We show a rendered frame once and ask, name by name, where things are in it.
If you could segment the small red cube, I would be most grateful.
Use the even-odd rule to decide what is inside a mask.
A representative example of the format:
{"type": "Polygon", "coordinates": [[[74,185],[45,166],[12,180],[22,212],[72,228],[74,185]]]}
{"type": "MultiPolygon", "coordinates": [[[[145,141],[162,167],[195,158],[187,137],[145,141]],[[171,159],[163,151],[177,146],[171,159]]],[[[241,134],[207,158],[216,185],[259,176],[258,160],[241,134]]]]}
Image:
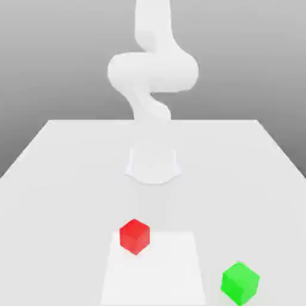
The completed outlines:
{"type": "Polygon", "coordinates": [[[120,245],[134,255],[138,255],[150,244],[150,227],[137,219],[132,219],[120,228],[120,245]]]}

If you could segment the small green cube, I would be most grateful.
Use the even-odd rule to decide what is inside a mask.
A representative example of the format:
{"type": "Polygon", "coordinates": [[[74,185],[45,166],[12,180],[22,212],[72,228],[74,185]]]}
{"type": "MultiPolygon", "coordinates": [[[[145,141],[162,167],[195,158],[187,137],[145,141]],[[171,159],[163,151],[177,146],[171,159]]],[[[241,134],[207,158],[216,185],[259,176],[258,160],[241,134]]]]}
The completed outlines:
{"type": "Polygon", "coordinates": [[[257,292],[260,276],[238,261],[222,274],[221,291],[238,306],[243,306],[257,292]]]}

